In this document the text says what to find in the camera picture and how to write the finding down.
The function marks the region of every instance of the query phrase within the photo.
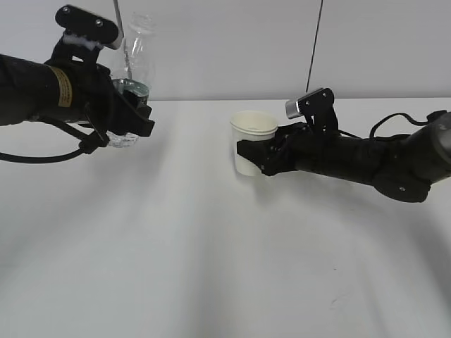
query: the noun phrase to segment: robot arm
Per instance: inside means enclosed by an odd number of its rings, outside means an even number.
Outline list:
[[[333,102],[330,89],[287,102],[288,117],[303,115],[307,123],[279,127],[267,141],[240,141],[238,154],[265,175],[302,170],[367,184],[404,202],[425,201],[433,183],[451,176],[451,113],[437,111],[425,123],[402,114],[423,127],[412,135],[375,137],[386,118],[360,139],[343,136]]]
[[[74,6],[56,13],[65,28],[51,58],[44,64],[0,54],[0,125],[40,121],[78,138],[79,149],[51,158],[26,158],[0,153],[0,159],[19,163],[52,163],[105,147],[107,131],[148,137],[154,121],[147,97],[119,93],[110,70],[97,64],[100,51],[118,49],[123,38],[115,23]],[[67,123],[92,129],[84,134]]]

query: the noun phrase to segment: white wall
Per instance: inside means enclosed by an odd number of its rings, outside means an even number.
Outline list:
[[[110,0],[72,0],[114,19]],[[319,0],[130,0],[157,24],[155,99],[273,99],[305,88]],[[66,1],[5,1],[0,53],[49,57]],[[325,0],[312,89],[449,96],[448,0]],[[102,56],[107,62],[111,52]]]

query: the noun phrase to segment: cup rim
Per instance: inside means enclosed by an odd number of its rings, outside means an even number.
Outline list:
[[[259,113],[260,115],[264,116],[265,118],[268,118],[274,124],[274,127],[271,128],[271,129],[268,129],[268,130],[250,130],[250,129],[247,129],[247,128],[240,127],[239,125],[236,124],[234,119],[236,119],[236,117],[240,113],[244,113],[244,112]],[[270,114],[268,114],[268,113],[266,113],[264,111],[239,111],[239,112],[233,114],[232,118],[230,119],[230,124],[232,125],[233,129],[235,129],[235,130],[237,130],[239,132],[243,132],[245,134],[249,134],[249,135],[268,135],[268,134],[273,134],[278,129],[278,121],[272,115],[270,115]]]

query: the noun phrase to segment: clear plastic bottle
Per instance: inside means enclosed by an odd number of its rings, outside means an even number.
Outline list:
[[[155,78],[154,22],[148,15],[133,13],[125,32],[121,49],[117,50],[111,65],[111,78],[119,92],[130,90],[139,96],[150,97]],[[124,148],[138,140],[135,134],[116,135],[108,133],[109,146]]]

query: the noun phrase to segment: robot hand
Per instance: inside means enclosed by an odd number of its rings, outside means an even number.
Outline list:
[[[0,153],[0,160],[18,163],[53,163],[90,154],[105,147],[107,131],[148,137],[154,121],[147,97],[122,94],[114,87],[110,70],[97,64],[106,46],[118,49],[123,33],[115,23],[74,6],[56,13],[65,31],[45,63],[34,63],[0,54],[0,125],[23,121],[48,123],[78,138],[79,149],[48,158]],[[93,129],[84,134],[67,123]]]
[[[265,175],[302,170],[371,185],[404,202],[425,201],[433,183],[451,176],[451,113],[436,111],[424,123],[393,114],[360,139],[338,129],[333,102],[330,89],[288,101],[287,116],[303,115],[307,123],[279,127],[267,141],[239,141],[238,154]],[[375,137],[377,128],[396,115],[423,127],[412,135]]]

